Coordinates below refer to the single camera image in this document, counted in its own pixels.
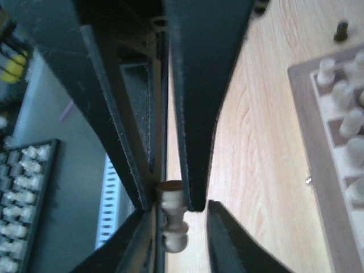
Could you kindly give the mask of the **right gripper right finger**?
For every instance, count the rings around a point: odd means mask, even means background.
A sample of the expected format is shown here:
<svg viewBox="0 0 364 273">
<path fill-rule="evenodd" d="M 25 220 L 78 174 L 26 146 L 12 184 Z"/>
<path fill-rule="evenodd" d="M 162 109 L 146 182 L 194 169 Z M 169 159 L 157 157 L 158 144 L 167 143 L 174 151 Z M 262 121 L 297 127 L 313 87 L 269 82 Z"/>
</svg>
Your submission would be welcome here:
<svg viewBox="0 0 364 273">
<path fill-rule="evenodd" d="M 290 272 L 219 201 L 208 201 L 206 235 L 211 272 Z"/>
</svg>

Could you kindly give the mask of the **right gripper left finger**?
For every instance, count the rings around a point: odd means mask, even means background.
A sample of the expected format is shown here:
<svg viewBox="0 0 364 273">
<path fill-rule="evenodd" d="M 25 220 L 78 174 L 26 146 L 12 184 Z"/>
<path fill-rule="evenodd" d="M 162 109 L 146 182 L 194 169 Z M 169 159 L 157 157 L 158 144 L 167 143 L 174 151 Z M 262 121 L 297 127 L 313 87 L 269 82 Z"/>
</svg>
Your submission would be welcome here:
<svg viewBox="0 0 364 273">
<path fill-rule="evenodd" d="M 72 272 L 150 272 L 152 258 L 151 211 L 135 210 L 120 228 Z"/>
</svg>

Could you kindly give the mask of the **white chess piece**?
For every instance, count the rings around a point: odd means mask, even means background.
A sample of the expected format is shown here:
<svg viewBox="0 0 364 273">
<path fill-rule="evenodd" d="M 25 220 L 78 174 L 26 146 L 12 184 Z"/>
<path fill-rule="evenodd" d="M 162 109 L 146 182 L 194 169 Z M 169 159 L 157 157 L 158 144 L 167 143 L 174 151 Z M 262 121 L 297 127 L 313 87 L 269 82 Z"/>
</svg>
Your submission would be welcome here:
<svg viewBox="0 0 364 273">
<path fill-rule="evenodd" d="M 340 126 L 340 135 L 344 138 L 350 138 L 357 135 L 363 125 L 363 110 L 360 107 L 355 107 L 349 111 Z"/>
<path fill-rule="evenodd" d="M 344 148 L 344 163 L 351 168 L 363 168 L 363 137 L 349 139 Z"/>
<path fill-rule="evenodd" d="M 334 85 L 331 93 L 333 105 L 340 110 L 347 109 L 350 104 L 353 91 L 353 87 L 346 80 L 338 81 Z"/>
</svg>

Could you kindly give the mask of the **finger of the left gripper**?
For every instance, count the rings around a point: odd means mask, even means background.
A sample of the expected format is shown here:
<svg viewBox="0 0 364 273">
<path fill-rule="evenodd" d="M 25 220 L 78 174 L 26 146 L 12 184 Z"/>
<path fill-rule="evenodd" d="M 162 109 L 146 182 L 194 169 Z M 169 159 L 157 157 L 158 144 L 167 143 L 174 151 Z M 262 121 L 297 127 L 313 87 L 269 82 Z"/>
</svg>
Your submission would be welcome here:
<svg viewBox="0 0 364 273">
<path fill-rule="evenodd" d="M 152 181 L 114 39 L 83 24 L 74 1 L 27 1 L 32 38 L 110 156 L 138 209 L 152 205 Z"/>
<path fill-rule="evenodd" d="M 218 117 L 254 1 L 166 1 L 186 205 L 202 212 Z"/>
</svg>

